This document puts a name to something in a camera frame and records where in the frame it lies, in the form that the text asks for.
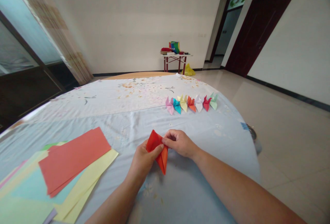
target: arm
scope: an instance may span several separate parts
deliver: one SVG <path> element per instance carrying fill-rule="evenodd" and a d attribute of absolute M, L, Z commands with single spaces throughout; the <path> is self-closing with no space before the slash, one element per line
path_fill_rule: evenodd
<path fill-rule="evenodd" d="M 125 180 L 86 221 L 86 224 L 125 223 L 127 221 L 139 189 L 154 160 L 164 148 L 162 144 L 148 153 L 147 142 L 148 140 L 145 140 L 137 147 Z"/>
<path fill-rule="evenodd" d="M 183 131 L 169 130 L 162 142 L 196 163 L 238 223 L 305 223 L 259 184 L 200 149 Z"/>

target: forearm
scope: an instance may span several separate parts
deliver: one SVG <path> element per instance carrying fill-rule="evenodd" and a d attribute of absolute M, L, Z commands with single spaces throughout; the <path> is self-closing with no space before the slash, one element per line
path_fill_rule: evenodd
<path fill-rule="evenodd" d="M 192 157 L 238 223 L 304 223 L 253 180 L 203 150 Z"/>
<path fill-rule="evenodd" d="M 142 184 L 142 179 L 128 175 L 86 224 L 126 223 Z"/>

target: yellow plastic bag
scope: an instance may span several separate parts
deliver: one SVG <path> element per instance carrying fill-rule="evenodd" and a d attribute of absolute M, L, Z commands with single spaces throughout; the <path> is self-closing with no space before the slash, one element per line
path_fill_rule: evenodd
<path fill-rule="evenodd" d="M 192 70 L 192 69 L 190 68 L 190 65 L 189 65 L 189 63 L 188 63 L 188 64 L 186 65 L 185 75 L 186 75 L 186 76 L 192 76 L 192 75 L 195 75 L 195 74 L 196 74 L 195 71 Z"/>

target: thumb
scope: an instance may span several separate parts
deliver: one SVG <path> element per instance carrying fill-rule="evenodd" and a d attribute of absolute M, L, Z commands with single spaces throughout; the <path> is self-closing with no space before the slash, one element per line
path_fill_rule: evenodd
<path fill-rule="evenodd" d="M 175 141 L 172 141 L 169 138 L 163 138 L 162 139 L 162 143 L 164 143 L 166 146 L 168 146 L 169 148 L 174 148 L 175 147 Z"/>
<path fill-rule="evenodd" d="M 164 144 L 161 144 L 158 145 L 153 151 L 151 151 L 150 154 L 152 159 L 155 160 L 163 149 L 164 149 Z"/>

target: beige curtain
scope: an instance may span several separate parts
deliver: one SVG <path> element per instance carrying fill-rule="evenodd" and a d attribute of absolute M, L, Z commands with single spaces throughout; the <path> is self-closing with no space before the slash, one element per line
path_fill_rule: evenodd
<path fill-rule="evenodd" d="M 53 0 L 23 0 L 79 84 L 93 75 Z"/>

